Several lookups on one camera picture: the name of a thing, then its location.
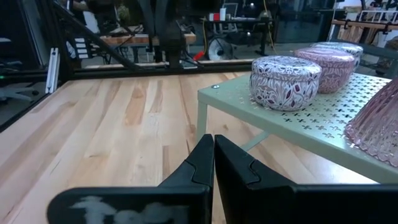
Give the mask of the black aluminium table frame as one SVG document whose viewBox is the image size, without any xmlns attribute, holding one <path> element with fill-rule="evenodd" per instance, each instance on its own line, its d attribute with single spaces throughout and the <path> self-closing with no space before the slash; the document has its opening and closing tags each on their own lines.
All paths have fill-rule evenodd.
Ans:
<svg viewBox="0 0 398 224">
<path fill-rule="evenodd" d="M 218 72 L 247 72 L 251 69 L 252 60 L 227 60 L 224 62 L 202 61 L 194 62 L 192 58 L 180 57 L 180 68 L 170 68 L 168 63 L 155 63 L 155 65 L 139 65 L 122 57 L 116 50 L 97 37 L 92 31 L 84 27 L 73 14 L 57 1 L 39 0 L 40 6 L 45 9 L 46 28 L 50 32 L 54 48 L 60 53 L 60 68 L 58 86 L 70 80 L 99 79 L 99 78 L 126 78 L 126 77 L 151 77 L 159 75 L 186 75 L 199 73 Z M 67 55 L 66 32 L 62 25 L 70 26 L 75 32 L 90 40 L 98 49 L 106 52 L 111 58 L 119 62 L 118 65 L 108 65 L 101 68 L 73 68 L 72 61 Z M 26 71 L 0 71 L 0 84 L 19 82 L 42 82 L 47 80 L 43 70 Z"/>
</svg>

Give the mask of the purple leaf pattern candle tin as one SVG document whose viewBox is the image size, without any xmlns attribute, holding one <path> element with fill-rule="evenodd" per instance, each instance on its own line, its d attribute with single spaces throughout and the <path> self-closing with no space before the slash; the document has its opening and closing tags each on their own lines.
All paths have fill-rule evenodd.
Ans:
<svg viewBox="0 0 398 224">
<path fill-rule="evenodd" d="M 272 55 L 252 61 L 249 91 L 253 100 L 273 110 L 296 111 L 316 96 L 322 68 L 297 57 Z"/>
</svg>

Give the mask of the silver aluminium extrusion piece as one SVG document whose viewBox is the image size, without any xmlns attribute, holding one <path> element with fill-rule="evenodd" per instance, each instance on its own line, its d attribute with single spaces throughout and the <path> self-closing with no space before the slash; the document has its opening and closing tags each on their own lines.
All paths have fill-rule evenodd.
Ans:
<svg viewBox="0 0 398 224">
<path fill-rule="evenodd" d="M 58 87 L 58 74 L 60 68 L 60 53 L 58 48 L 51 48 L 45 93 L 52 94 Z"/>
</svg>

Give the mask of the wooden rack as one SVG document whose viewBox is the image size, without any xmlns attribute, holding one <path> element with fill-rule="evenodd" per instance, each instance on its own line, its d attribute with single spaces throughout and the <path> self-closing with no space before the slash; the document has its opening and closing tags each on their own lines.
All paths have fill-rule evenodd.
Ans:
<svg viewBox="0 0 398 224">
<path fill-rule="evenodd" d="M 398 11 L 364 10 L 348 12 L 344 19 L 333 19 L 337 39 L 383 47 L 398 36 Z"/>
</svg>

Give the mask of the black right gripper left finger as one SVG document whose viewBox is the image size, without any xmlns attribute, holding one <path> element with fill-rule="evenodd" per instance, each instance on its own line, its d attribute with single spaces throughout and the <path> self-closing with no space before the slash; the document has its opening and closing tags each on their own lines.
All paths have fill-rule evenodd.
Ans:
<svg viewBox="0 0 398 224">
<path fill-rule="evenodd" d="M 80 187 L 56 195 L 49 224 L 211 224 L 214 140 L 203 135 L 156 187 Z"/>
</svg>

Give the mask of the person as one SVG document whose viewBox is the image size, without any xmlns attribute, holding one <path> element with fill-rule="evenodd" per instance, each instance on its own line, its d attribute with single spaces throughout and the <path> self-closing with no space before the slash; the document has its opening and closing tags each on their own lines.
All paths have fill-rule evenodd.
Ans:
<svg viewBox="0 0 398 224">
<path fill-rule="evenodd" d="M 74 17 L 95 34 L 100 33 L 98 16 L 114 12 L 113 0 L 59 0 Z"/>
</svg>

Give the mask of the round floor fan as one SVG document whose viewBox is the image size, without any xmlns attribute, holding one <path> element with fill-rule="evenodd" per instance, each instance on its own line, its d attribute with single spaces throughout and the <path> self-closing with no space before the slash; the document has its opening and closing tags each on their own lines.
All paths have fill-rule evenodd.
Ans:
<svg viewBox="0 0 398 224">
<path fill-rule="evenodd" d="M 208 58 L 212 61 L 231 60 L 233 56 L 233 46 L 223 38 L 212 38 L 208 46 Z"/>
</svg>

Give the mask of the black cabinet with white labels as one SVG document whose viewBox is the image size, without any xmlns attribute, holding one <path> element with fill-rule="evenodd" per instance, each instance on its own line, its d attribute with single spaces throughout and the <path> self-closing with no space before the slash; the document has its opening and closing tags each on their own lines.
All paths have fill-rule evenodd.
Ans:
<svg viewBox="0 0 398 224">
<path fill-rule="evenodd" d="M 89 58 L 87 44 L 84 38 L 74 38 L 66 42 L 68 54 L 71 59 Z"/>
</svg>

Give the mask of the green perforated metal shelf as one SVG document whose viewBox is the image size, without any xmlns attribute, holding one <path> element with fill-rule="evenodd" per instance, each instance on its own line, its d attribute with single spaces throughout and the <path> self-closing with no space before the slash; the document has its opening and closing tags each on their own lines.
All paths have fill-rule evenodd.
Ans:
<svg viewBox="0 0 398 224">
<path fill-rule="evenodd" d="M 198 91 L 197 138 L 206 131 L 207 108 L 211 106 L 261 129 L 242 145 L 245 151 L 274 134 L 376 182 L 398 183 L 398 168 L 372 158 L 344 135 L 346 123 L 389 82 L 355 73 L 336 93 L 318 94 L 304 109 L 283 112 L 254 102 L 249 95 L 249 77 L 243 75 Z"/>
</svg>

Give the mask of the blue leaf pattern candle tin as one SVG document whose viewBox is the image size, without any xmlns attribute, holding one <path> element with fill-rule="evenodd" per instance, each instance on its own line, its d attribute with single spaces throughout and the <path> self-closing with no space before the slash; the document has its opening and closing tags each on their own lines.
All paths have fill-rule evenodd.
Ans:
<svg viewBox="0 0 398 224">
<path fill-rule="evenodd" d="M 347 52 L 351 54 L 354 58 L 354 70 L 359 67 L 359 63 L 361 61 L 361 57 L 363 54 L 363 48 L 356 45 L 350 44 L 346 42 L 317 42 L 310 45 L 311 47 L 325 47 L 329 49 L 336 49 L 340 51 Z"/>
</svg>

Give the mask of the pink floral pattern candle tin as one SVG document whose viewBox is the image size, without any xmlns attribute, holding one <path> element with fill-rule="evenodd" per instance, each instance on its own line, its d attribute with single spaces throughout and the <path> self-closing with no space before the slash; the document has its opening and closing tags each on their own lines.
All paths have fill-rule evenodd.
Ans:
<svg viewBox="0 0 398 224">
<path fill-rule="evenodd" d="M 326 47 L 307 47 L 294 51 L 294 56 L 315 62 L 322 68 L 319 93 L 334 93 L 350 78 L 355 57 L 350 53 Z"/>
</svg>

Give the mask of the pink glass candle holder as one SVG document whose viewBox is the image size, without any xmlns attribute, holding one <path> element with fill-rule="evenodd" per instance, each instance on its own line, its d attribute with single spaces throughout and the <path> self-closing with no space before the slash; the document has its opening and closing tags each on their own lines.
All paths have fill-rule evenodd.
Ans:
<svg viewBox="0 0 398 224">
<path fill-rule="evenodd" d="M 398 167 L 398 78 L 382 87 L 345 127 L 360 150 Z"/>
</svg>

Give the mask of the wooden top workbench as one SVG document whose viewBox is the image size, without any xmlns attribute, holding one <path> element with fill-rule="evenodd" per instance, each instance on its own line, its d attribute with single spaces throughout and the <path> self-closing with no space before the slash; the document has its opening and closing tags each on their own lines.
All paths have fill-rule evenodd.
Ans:
<svg viewBox="0 0 398 224">
<path fill-rule="evenodd" d="M 165 62 L 165 52 L 159 49 L 157 37 L 150 38 L 148 34 L 130 35 L 120 32 L 112 35 L 103 35 L 100 39 L 134 63 Z"/>
</svg>

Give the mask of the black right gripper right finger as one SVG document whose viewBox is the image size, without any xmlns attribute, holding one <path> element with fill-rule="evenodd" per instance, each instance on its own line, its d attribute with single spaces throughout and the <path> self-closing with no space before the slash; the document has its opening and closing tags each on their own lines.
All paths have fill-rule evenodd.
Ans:
<svg viewBox="0 0 398 224">
<path fill-rule="evenodd" d="M 398 224 L 397 184 L 296 184 L 215 136 L 227 224 Z"/>
</svg>

